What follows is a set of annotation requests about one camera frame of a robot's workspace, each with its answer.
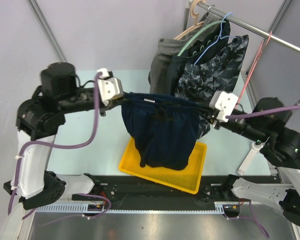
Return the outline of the navy blue shorts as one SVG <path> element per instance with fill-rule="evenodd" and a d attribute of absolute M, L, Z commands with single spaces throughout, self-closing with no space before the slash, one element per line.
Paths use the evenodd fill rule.
<path fill-rule="evenodd" d="M 125 93 L 121 116 L 141 157 L 140 166 L 186 168 L 209 109 L 171 95 Z"/>

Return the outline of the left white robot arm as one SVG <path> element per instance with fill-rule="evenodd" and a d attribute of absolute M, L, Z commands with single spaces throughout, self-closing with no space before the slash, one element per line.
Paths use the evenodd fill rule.
<path fill-rule="evenodd" d="M 97 133 L 99 117 L 124 101 L 121 81 L 112 71 L 99 69 L 93 87 L 81 84 L 74 65 L 68 62 L 50 64 L 40 73 L 41 84 L 32 97 L 17 110 L 18 153 L 16 170 L 4 189 L 25 210 L 55 203 L 60 198 L 95 200 L 100 196 L 98 181 L 90 174 L 60 175 L 47 170 L 52 149 L 74 150 L 89 145 Z M 59 127 L 66 115 L 94 112 L 91 136 L 82 143 L 56 144 Z"/>

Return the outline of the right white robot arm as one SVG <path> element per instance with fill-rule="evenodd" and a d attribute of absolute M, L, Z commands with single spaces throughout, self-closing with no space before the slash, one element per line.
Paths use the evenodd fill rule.
<path fill-rule="evenodd" d="M 230 174 L 217 187 L 217 196 L 227 201 L 256 201 L 277 210 L 300 227 L 300 133 L 286 127 L 300 105 L 284 106 L 276 97 L 265 97 L 252 113 L 245 113 L 235 108 L 237 99 L 232 93 L 215 95 L 205 118 L 215 129 L 225 128 L 260 144 L 259 153 L 284 173 L 292 186 L 254 183 Z"/>

